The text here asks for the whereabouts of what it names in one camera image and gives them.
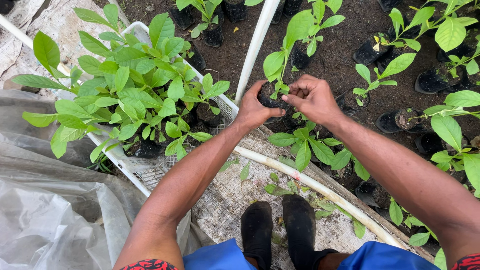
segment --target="soil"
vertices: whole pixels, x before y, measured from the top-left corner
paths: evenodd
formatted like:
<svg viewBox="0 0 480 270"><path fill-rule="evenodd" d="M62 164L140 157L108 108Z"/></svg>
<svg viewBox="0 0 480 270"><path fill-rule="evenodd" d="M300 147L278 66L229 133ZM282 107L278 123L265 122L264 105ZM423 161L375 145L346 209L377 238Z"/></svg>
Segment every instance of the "soil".
<svg viewBox="0 0 480 270"><path fill-rule="evenodd" d="M218 105L215 101L209 99L208 104L206 103L200 103L198 104L197 107L197 116L199 119L202 119L203 121L209 122L212 120L215 120L216 115L212 112L210 109L210 106L218 108Z"/></svg>
<svg viewBox="0 0 480 270"><path fill-rule="evenodd" d="M421 118L410 118L418 116L418 112L412 108L401 109L395 116L395 123L397 126L409 130L419 123Z"/></svg>
<svg viewBox="0 0 480 270"><path fill-rule="evenodd" d="M100 7L108 4L108 0L94 0ZM404 0L398 8L402 14L411 12L408 6L420 7L425 0ZM146 25L150 24L152 18L160 13L167 12L167 2L153 0L119 0L119 5L125 12L130 22L142 21ZM153 11L147 11L148 7L154 7ZM243 63L255 30L258 17L262 10L263 3L253 7L247 7L248 19L232 24L229 20L225 20L222 24L224 34L223 44L219 48L212 48L205 45L203 35L196 39L190 37L188 30L192 30L201 21L201 14L195 8L192 14L197 23L191 25L187 30L183 31L175 26L175 36L182 37L193 41L199 52L205 59L206 68L202 74L211 73L214 80L230 81L230 89L225 93L231 99L235 98L235 93L240 78ZM300 10L311 9L312 4L304 1ZM303 74L310 74L314 77L325 79L329 84L334 97L344 93L346 89L354 87L364 87L362 78L355 71L356 62L352 59L353 53L360 45L368 39L372 34L378 31L387 31L392 26L389 12L383 12L376 0L360 0L360 1L343 1L342 7L337 14L343 15L346 19L333 27L322 29L319 35L324 36L321 42L319 53L316 53L310 65L301 71L290 72L290 61L287 63L284 80L288 79L294 82ZM325 10L325 17L332 16L330 9ZM264 80L263 62L267 55L274 51L279 51L282 47L282 41L285 36L288 19L282 15L280 22L276 25L270 25L266 33L265 40L258 53L257 60L254 64L247 89L249 89L256 81ZM415 60L405 71L388 77L389 80L398 82L398 86L379 86L377 89L370 91L371 102L368 107L357 112L352 119L370 128L395 142L398 142L408 149L418 153L414 139L421 134L409 134L407 132L397 132L391 134L383 134L375 126L375 121L384 112L397 110L399 108L412 107L418 110L424 110L434 105L442 105L446 95L434 94L426 95L413 90L417 76L438 64L436 60L439 47L433 37L424 34L417 39L421 44L421 50L417 53ZM373 68L375 64L368 66L371 74L374 76ZM480 107L468 108L468 110L480 110ZM480 134L480 125L478 119L472 116L459 116L456 120L462 127L462 133L468 138L474 138ZM285 125L279 121L266 125L273 132L286 132ZM323 129L320 131L320 138L325 138L329 131ZM419 154L424 158L430 159L429 155ZM350 191L353 191L363 180L356 174L352 174L348 178L338 180Z"/></svg>
<svg viewBox="0 0 480 270"><path fill-rule="evenodd" d="M196 133L196 132L205 132L205 133L209 133L209 129L208 127L204 126L203 124L197 124L196 126L194 126L193 128L190 129L190 131L192 133ZM203 142L197 140L197 139L194 139L193 137L188 137L188 140L190 142L190 144L192 146L195 146L195 147L198 147L200 146Z"/></svg>
<svg viewBox="0 0 480 270"><path fill-rule="evenodd" d="M357 103L357 98L360 99L360 101L363 103L363 106L358 105ZM352 109L362 109L368 106L368 96L365 94L365 97L363 96L358 96L353 93L353 90L349 90L347 94L345 95L345 105L349 106Z"/></svg>
<svg viewBox="0 0 480 270"><path fill-rule="evenodd" d="M132 143L137 136L140 137L141 134L135 133L132 137L128 138L126 141ZM127 155L127 157L131 157L131 156L135 155L135 152L138 149L140 149L141 146L142 146L141 141L138 141L138 142L134 143L132 146L130 146L130 148L128 148L127 151L125 151L125 155Z"/></svg>

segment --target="foot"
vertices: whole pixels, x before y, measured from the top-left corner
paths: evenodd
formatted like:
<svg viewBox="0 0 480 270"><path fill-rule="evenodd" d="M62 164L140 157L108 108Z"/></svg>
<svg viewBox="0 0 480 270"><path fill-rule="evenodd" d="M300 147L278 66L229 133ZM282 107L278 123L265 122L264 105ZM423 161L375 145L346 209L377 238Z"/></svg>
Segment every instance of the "foot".
<svg viewBox="0 0 480 270"><path fill-rule="evenodd" d="M272 208L267 202L252 203L241 216L243 255L257 261L261 270L272 264Z"/></svg>
<svg viewBox="0 0 480 270"><path fill-rule="evenodd" d="M288 254L296 270L317 270L320 260L334 249L315 251L315 213L305 198L283 197L283 220L287 229Z"/></svg>

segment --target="potted seedling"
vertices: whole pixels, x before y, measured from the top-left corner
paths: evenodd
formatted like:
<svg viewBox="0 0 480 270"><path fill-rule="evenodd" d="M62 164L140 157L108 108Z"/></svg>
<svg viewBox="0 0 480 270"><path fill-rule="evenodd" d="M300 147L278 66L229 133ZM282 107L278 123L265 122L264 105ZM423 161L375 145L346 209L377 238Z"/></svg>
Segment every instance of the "potted seedling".
<svg viewBox="0 0 480 270"><path fill-rule="evenodd" d="M330 7L333 14L336 14L341 4L342 1L339 0L330 0L327 3L323 2L323 0L316 0L313 2L313 14L309 14L309 16L312 16L313 25L308 29L308 37L295 42L291 58L292 67L304 69L310 64L312 56L317 51L317 41L321 42L324 39L323 36L317 36L318 31L327 27L335 26L345 19L342 15L333 15L322 23L325 13L325 5Z"/></svg>
<svg viewBox="0 0 480 270"><path fill-rule="evenodd" d="M288 108L288 104L281 98L282 95L288 94L289 91L288 85L283 81L283 75L295 41L306 38L308 29L313 25L311 12L311 10L304 10L293 16L287 26L287 34L283 39L282 50L273 52L265 58L264 73L269 83L265 83L258 94L258 100L263 106ZM280 119L281 117L272 117L266 123L272 123Z"/></svg>
<svg viewBox="0 0 480 270"><path fill-rule="evenodd" d="M245 20L248 16L245 0L224 0L222 5L233 24Z"/></svg>
<svg viewBox="0 0 480 270"><path fill-rule="evenodd" d="M438 150L432 156L432 161L437 162L437 167L447 171L454 168L456 171L465 170L467 177L471 184L476 189L475 196L480 197L480 157L478 148L468 146L468 141L462 136L460 125L454 119L456 116L473 115L480 119L480 111L466 111L465 107L473 107L480 105L480 94L470 90L459 91L448 94L445 98L445 105L437 105L430 107L424 111L424 115L417 116L417 118L431 118L431 125L435 133L441 139L436 139ZM433 147L426 147L432 145L433 136L425 138L425 135L420 140L416 140L417 146L421 144L422 149L430 150Z"/></svg>
<svg viewBox="0 0 480 270"><path fill-rule="evenodd" d="M79 57L80 67L94 78L78 83L83 71L72 68L69 75L60 73L55 67L60 62L58 45L47 35L38 32L34 38L34 53L39 62L57 80L27 74L15 78L15 82L34 87L62 89L77 94L74 101L55 102L57 113L37 114L24 112L23 118L31 124L43 127L53 121L60 123L51 140L51 148L57 158L65 151L67 142L80 139L89 132L107 133L109 139L92 151L90 158L94 162L110 140L116 143L106 147L105 152L123 143L127 156L157 157L165 141L162 129L164 119L169 116L183 123L184 116L176 111L175 102L184 97L185 90L195 84L196 76L190 66L183 63L178 54L187 55L191 45L182 38L174 37L173 21L168 14L159 14L151 22L149 36L152 47L140 42L135 36L122 36L117 27L118 10L113 4L104 7L107 19L93 11L74 9L75 13L87 22L106 25L114 32L104 32L100 36L109 38L108 49L86 32L79 31L84 47L94 54L106 57L100 62L94 57ZM69 78L71 86L66 87L58 81ZM162 87L168 82L168 89ZM115 125L111 131L105 125Z"/></svg>
<svg viewBox="0 0 480 270"><path fill-rule="evenodd" d="M195 22L195 18L192 15L191 5L180 10L177 7L175 0L167 0L167 3L169 5L168 12L170 12L173 20L182 30L186 30Z"/></svg>
<svg viewBox="0 0 480 270"><path fill-rule="evenodd" d="M223 42L223 13L218 6L221 2L222 0L177 0L180 11L191 4L202 13L204 23L198 24L190 36L197 38L203 33L205 44L215 48L220 47Z"/></svg>
<svg viewBox="0 0 480 270"><path fill-rule="evenodd" d="M397 74L404 71L410 64L412 64L415 53L405 53L393 61L387 66L385 71L382 74L378 74L378 68L374 68L375 73L377 74L377 79L371 81L370 79L370 70L362 65L356 64L355 69L358 74L365 79L368 84L367 89L364 88L354 88L353 91L347 91L342 95L336 98L336 102L344 114L351 116L354 113L365 109L370 103L370 94L368 93L371 90L376 89L380 85L393 85L396 86L396 81L392 80L383 80L388 76Z"/></svg>
<svg viewBox="0 0 480 270"><path fill-rule="evenodd" d="M423 119L413 118L419 115L421 115L419 111L410 107L388 111L377 118L375 125L384 133L399 131L407 131L409 133L424 132L425 130L419 125Z"/></svg>

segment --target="white plastic crate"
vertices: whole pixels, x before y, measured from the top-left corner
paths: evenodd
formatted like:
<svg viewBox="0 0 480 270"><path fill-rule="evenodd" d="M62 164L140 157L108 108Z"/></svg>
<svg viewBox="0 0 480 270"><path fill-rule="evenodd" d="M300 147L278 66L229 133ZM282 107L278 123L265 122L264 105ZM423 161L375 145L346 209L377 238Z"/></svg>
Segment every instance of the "white plastic crate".
<svg viewBox="0 0 480 270"><path fill-rule="evenodd" d="M135 29L134 34L141 42L150 43L150 38L148 38L148 27L145 24L141 22L135 22L125 29L122 34L129 33L132 31L132 29ZM193 81L198 81L201 83L204 78L203 75L201 75L193 67L192 69L197 74ZM218 104L218 107L223 115L220 125L215 129L210 129L210 134L217 135L222 129L227 127L233 121L233 119L235 119L239 108L225 95L220 95L211 99ZM103 133L102 135L89 133L88 136L96 145L100 145L109 138L107 133ZM117 142L117 140L110 140L107 143L107 146ZM192 151L194 147L188 143L188 140L186 140L186 143L188 145L186 151ZM121 145L118 145L105 154L113 162L113 164L115 164L115 166L117 166L146 196L150 195L160 179L177 162L176 155L162 155L157 160L127 157L123 152Z"/></svg>

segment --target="finger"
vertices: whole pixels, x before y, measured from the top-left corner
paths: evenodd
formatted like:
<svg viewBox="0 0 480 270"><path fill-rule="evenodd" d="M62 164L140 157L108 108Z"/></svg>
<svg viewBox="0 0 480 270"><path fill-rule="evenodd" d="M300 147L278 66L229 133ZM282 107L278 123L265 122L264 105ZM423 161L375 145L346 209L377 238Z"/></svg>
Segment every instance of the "finger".
<svg viewBox="0 0 480 270"><path fill-rule="evenodd" d="M261 81L256 81L250 89L245 93L244 96L249 95L249 96L257 96L258 92L260 92L260 89L262 89L262 86L264 83L268 82L268 80L261 80Z"/></svg>
<svg viewBox="0 0 480 270"><path fill-rule="evenodd" d="M285 110L281 108L268 108L269 117L281 117L285 115Z"/></svg>
<svg viewBox="0 0 480 270"><path fill-rule="evenodd" d="M282 100L293 105L294 107L297 107L297 109L299 109L303 103L307 102L306 100L295 95L283 95Z"/></svg>

